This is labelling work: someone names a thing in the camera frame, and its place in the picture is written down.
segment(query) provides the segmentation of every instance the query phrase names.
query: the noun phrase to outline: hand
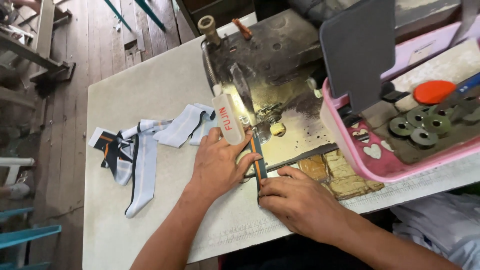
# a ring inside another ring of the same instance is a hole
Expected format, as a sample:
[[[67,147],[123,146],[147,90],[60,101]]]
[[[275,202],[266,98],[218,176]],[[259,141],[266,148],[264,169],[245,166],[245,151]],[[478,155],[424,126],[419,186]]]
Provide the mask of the hand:
[[[299,169],[286,166],[277,172],[280,177],[260,181],[260,206],[275,214],[290,231],[335,245],[356,214]]]
[[[245,140],[239,145],[230,145],[219,127],[210,129],[198,147],[193,166],[193,176],[190,181],[202,194],[212,199],[212,202],[235,187],[243,179],[250,165],[263,157],[258,153],[249,153],[235,163],[237,156],[247,146],[252,138],[252,131],[245,133]]]

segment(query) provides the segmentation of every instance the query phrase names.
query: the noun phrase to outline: forearm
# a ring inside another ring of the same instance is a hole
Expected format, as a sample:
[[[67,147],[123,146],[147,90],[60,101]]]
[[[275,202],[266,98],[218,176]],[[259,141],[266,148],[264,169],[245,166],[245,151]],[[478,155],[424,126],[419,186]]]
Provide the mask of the forearm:
[[[442,256],[375,226],[350,213],[349,232],[335,245],[374,269],[459,269]]]
[[[192,241],[213,203],[188,184],[177,204],[138,254],[131,270],[183,270]]]

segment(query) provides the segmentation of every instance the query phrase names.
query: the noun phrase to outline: right hand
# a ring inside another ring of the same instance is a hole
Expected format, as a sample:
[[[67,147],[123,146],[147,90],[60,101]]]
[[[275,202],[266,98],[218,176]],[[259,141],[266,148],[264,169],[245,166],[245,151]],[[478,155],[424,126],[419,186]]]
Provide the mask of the right hand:
[[[321,184],[299,169],[279,169],[280,177],[262,179],[260,206],[287,228],[317,242],[336,245],[358,214],[344,208]]]

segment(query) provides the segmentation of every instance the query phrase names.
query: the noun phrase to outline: left hand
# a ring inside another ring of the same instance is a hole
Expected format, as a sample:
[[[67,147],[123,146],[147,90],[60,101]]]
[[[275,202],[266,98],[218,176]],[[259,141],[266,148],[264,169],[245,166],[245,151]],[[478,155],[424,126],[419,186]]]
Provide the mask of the left hand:
[[[247,130],[242,143],[234,146],[225,138],[220,139],[221,135],[220,128],[214,127],[202,138],[190,181],[212,202],[239,184],[250,165],[263,158],[258,153],[249,153],[238,164],[235,163],[237,156],[252,138],[251,130]]]

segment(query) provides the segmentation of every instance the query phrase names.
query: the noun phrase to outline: wooden floor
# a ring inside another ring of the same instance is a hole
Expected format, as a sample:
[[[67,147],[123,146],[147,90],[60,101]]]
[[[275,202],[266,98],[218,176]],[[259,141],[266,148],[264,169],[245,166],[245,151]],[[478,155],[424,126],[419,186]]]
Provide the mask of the wooden floor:
[[[54,31],[51,57],[75,62],[77,67],[72,81],[59,85],[47,99],[31,221],[60,224],[62,232],[33,241],[29,256],[30,263],[52,262],[52,270],[82,269],[88,86],[194,38],[181,12],[174,11],[172,0],[147,1],[165,24],[166,32],[133,0],[112,3],[121,9],[137,35],[124,26],[117,31],[114,27],[119,20],[102,0],[66,0],[59,4],[69,9],[73,18]],[[189,268],[212,269],[215,265],[216,261],[210,260],[202,267],[197,263]]]

